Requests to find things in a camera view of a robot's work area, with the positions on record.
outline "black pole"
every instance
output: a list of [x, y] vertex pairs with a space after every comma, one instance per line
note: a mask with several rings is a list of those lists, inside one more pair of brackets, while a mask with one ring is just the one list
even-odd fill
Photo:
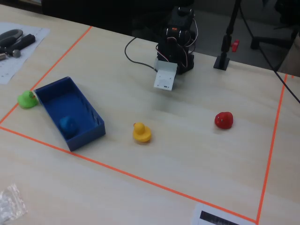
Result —
[[222, 42], [222, 47], [221, 47], [221, 55], [219, 55], [216, 59], [214, 68], [216, 69], [221, 69], [221, 70], [226, 70], [228, 63], [229, 63], [229, 58], [227, 58], [227, 52], [229, 52], [229, 49], [231, 47], [231, 35], [233, 34], [233, 27], [234, 27], [234, 23], [236, 20], [236, 17], [238, 15], [239, 12], [239, 8], [240, 8], [240, 3], [241, 0], [235, 0], [235, 4], [234, 4], [234, 8], [232, 11], [232, 15], [230, 18], [230, 22], [229, 25], [226, 29], [226, 34], [223, 37], [223, 42]]

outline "blue box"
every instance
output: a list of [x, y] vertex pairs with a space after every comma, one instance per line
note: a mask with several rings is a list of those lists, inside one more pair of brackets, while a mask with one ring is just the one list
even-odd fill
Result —
[[[71, 151], [105, 135], [103, 119], [70, 77], [38, 88], [35, 93]], [[61, 128], [65, 118], [76, 122], [77, 132], [72, 137]]]

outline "orange tape line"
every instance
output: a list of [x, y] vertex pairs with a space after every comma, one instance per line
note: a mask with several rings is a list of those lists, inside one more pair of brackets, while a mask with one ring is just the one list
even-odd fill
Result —
[[[78, 38], [74, 44], [72, 44], [72, 46], [56, 61], [56, 63], [51, 66], [51, 68], [39, 79], [39, 81], [30, 89], [33, 90], [35, 89], [35, 87], [51, 72], [51, 70], [53, 70], [53, 68], [72, 50], [72, 48], [74, 48], [74, 46], [92, 29], [92, 26], [90, 26], [85, 32], [84, 34], [82, 34], [80, 36], [80, 38]], [[6, 118], [16, 109], [16, 107], [18, 106], [18, 104], [16, 104], [3, 118], [2, 120], [0, 120], [0, 124], [6, 120]]]
[[[286, 80], [287, 80], [287, 74], [285, 75], [284, 82], [286, 82]], [[274, 129], [273, 129], [272, 141], [271, 141], [271, 146], [270, 146], [270, 151], [269, 151], [267, 169], [266, 169], [266, 174], [264, 176], [262, 194], [261, 194], [261, 199], [259, 201], [258, 213], [257, 213], [257, 216], [256, 216], [256, 222], [255, 223], [257, 225], [259, 224], [259, 219], [260, 219], [261, 213], [262, 213], [263, 199], [264, 199], [264, 194], [265, 194], [266, 188], [267, 188], [267, 182], [268, 182], [268, 176], [269, 176], [270, 165], [271, 165], [271, 160], [272, 160], [274, 142], [275, 142], [275, 138], [276, 138], [277, 125], [278, 125], [278, 121], [279, 121], [280, 109], [281, 109], [281, 104], [282, 104], [282, 99], [283, 99], [284, 93], [285, 93], [285, 86], [282, 85], [280, 99], [279, 99], [278, 108], [277, 108], [277, 114], [276, 114], [275, 123], [274, 123]]]
[[227, 209], [225, 209], [225, 208], [222, 208], [222, 207], [217, 206], [217, 205], [214, 205], [214, 204], [212, 204], [212, 203], [209, 203], [209, 202], [203, 201], [203, 200], [201, 200], [201, 199], [192, 197], [192, 196], [187, 195], [187, 194], [184, 194], [184, 193], [182, 193], [182, 192], [173, 190], [173, 189], [168, 188], [168, 187], [165, 187], [165, 186], [163, 186], [163, 185], [154, 183], [154, 182], [152, 182], [152, 181], [150, 181], [150, 180], [146, 180], [146, 179], [144, 179], [144, 178], [142, 178], [142, 177], [138, 177], [138, 176], [133, 175], [133, 174], [131, 174], [131, 173], [128, 173], [128, 172], [126, 172], [126, 171], [117, 169], [117, 168], [115, 168], [115, 167], [113, 167], [113, 166], [110, 166], [110, 165], [107, 165], [107, 164], [98, 162], [98, 161], [96, 161], [96, 160], [94, 160], [94, 159], [91, 159], [91, 158], [88, 158], [88, 157], [85, 157], [85, 156], [82, 156], [82, 155], [73, 153], [73, 152], [71, 152], [71, 151], [68, 151], [68, 150], [65, 150], [65, 149], [56, 147], [56, 146], [54, 146], [54, 145], [51, 145], [51, 144], [42, 142], [42, 141], [37, 140], [37, 139], [35, 139], [35, 138], [33, 138], [33, 137], [29, 137], [29, 136], [27, 136], [27, 135], [23, 135], [23, 134], [21, 134], [21, 133], [18, 133], [18, 132], [16, 132], [16, 131], [13, 131], [13, 130], [10, 130], [10, 129], [7, 129], [7, 128], [5, 128], [5, 127], [0, 127], [0, 129], [5, 130], [5, 131], [8, 131], [8, 132], [10, 132], [10, 133], [12, 133], [12, 134], [15, 134], [15, 135], [24, 137], [24, 138], [26, 138], [26, 139], [32, 140], [32, 141], [34, 141], [34, 142], [43, 144], [43, 145], [48, 146], [48, 147], [50, 147], [50, 148], [53, 148], [53, 149], [56, 149], [56, 150], [65, 152], [65, 153], [67, 153], [67, 154], [69, 154], [69, 155], [79, 157], [79, 158], [84, 159], [84, 160], [86, 160], [86, 161], [89, 161], [89, 162], [91, 162], [91, 163], [95, 163], [95, 164], [97, 164], [97, 165], [106, 167], [106, 168], [108, 168], [108, 169], [111, 169], [111, 170], [114, 170], [114, 171], [116, 171], [116, 172], [122, 173], [122, 174], [124, 174], [124, 175], [127, 175], [127, 176], [129, 176], [129, 177], [135, 178], [135, 179], [140, 180], [140, 181], [142, 181], [142, 182], [145, 182], [145, 183], [154, 185], [154, 186], [156, 186], [156, 187], [158, 187], [158, 188], [161, 188], [161, 189], [163, 189], [163, 190], [172, 192], [172, 193], [177, 194], [177, 195], [181, 195], [181, 196], [183, 196], [183, 197], [185, 197], [185, 198], [194, 200], [194, 201], [199, 202], [199, 203], [206, 204], [206, 205], [211, 206], [211, 207], [213, 207], [213, 208], [216, 208], [216, 209], [218, 209], [218, 210], [222, 210], [222, 211], [224, 211], [224, 212], [230, 213], [230, 214], [232, 214], [232, 215], [235, 215], [235, 216], [237, 216], [237, 217], [240, 217], [240, 218], [242, 218], [242, 219], [245, 219], [245, 220], [248, 220], [248, 221], [250, 221], [250, 222], [255, 223], [255, 220], [254, 220], [254, 219], [248, 218], [248, 217], [243, 216], [243, 215], [241, 215], [241, 214], [239, 214], [239, 213], [236, 213], [236, 212], [227, 210]]
[[13, 112], [13, 110], [16, 109], [17, 106], [18, 106], [18, 103], [15, 104], [15, 106], [14, 106], [11, 110], [9, 110], [9, 112], [2, 118], [2, 120], [0, 120], [0, 124], [1, 124], [4, 120], [6, 120], [6, 118]]

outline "green toy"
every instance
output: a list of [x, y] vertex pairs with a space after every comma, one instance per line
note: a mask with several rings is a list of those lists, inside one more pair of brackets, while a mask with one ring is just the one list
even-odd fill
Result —
[[30, 90], [24, 91], [22, 95], [18, 96], [18, 103], [22, 108], [32, 108], [38, 104], [38, 100]]

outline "wire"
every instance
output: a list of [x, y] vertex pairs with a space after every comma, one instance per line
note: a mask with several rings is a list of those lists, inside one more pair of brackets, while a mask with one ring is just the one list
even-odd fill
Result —
[[[240, 15], [247, 27], [247, 30], [249, 31], [249, 34], [251, 36], [251, 38], [254, 38], [253, 33], [250, 30], [250, 27], [248, 26], [248, 23], [244, 17], [243, 11], [242, 11], [242, 7], [240, 6]], [[269, 59], [267, 58], [266, 54], [264, 53], [264, 51], [262, 50], [262, 48], [260, 46], [258, 46], [258, 49], [261, 51], [263, 57], [266, 59], [268, 65], [271, 67], [271, 69], [274, 71], [274, 73], [276, 74], [276, 76], [280, 79], [280, 81], [283, 83], [283, 85], [286, 87], [286, 89], [291, 93], [291, 95], [293, 95], [293, 97], [298, 101], [298, 103], [300, 104], [300, 100], [297, 98], [297, 96], [291, 91], [291, 89], [286, 85], [286, 83], [284, 82], [284, 80], [282, 80], [282, 78], [279, 76], [279, 74], [276, 72], [275, 68], [272, 66], [272, 64], [270, 63]]]
[[162, 57], [164, 57], [165, 60], [167, 60], [167, 62], [169, 62], [169, 60], [167, 59], [167, 57], [165, 57], [159, 50], [158, 50], [158, 44], [155, 46], [156, 51], [158, 52], [158, 54], [160, 54]]
[[127, 45], [126, 45], [126, 47], [125, 47], [124, 53], [125, 53], [125, 55], [126, 55], [127, 59], [128, 59], [129, 61], [133, 62], [133, 63], [137, 63], [137, 64], [141, 64], [141, 65], [144, 65], [144, 66], [150, 67], [151, 69], [154, 69], [154, 70], [155, 70], [155, 72], [158, 72], [158, 70], [157, 70], [157, 69], [155, 69], [154, 67], [152, 67], [152, 66], [150, 66], [150, 65], [148, 65], [148, 64], [146, 64], [146, 63], [142, 63], [142, 62], [133, 61], [133, 60], [131, 60], [131, 59], [128, 57], [128, 55], [127, 55], [127, 53], [126, 53], [127, 47], [128, 47], [128, 45], [129, 45], [131, 42], [133, 42], [135, 39], [136, 39], [136, 37], [135, 37], [135, 38], [133, 38], [131, 41], [129, 41], [129, 42], [128, 42], [128, 44], [127, 44]]
[[193, 19], [194, 20], [194, 23], [195, 23], [195, 25], [196, 25], [196, 30], [197, 30], [197, 35], [196, 35], [196, 38], [195, 38], [195, 40], [190, 44], [190, 45], [187, 45], [187, 47], [190, 47], [196, 40], [197, 40], [197, 38], [198, 38], [198, 27], [197, 27], [197, 23], [196, 23], [196, 20], [195, 19]]
[[194, 49], [189, 54], [192, 54], [195, 50], [196, 50], [196, 43], [194, 43]]
[[[176, 43], [177, 43], [177, 45], [179, 45], [176, 38], [174, 38], [174, 37], [167, 37], [167, 40], [170, 40], [170, 39], [175, 40]], [[184, 48], [183, 48], [181, 45], [179, 45], [179, 46], [182, 48], [183, 52], [184, 52], [185, 55], [186, 55], [186, 66], [185, 66], [183, 63], [181, 63], [181, 64], [183, 65], [183, 67], [186, 68], [186, 67], [188, 66], [188, 55], [187, 55], [186, 51], [184, 50]]]

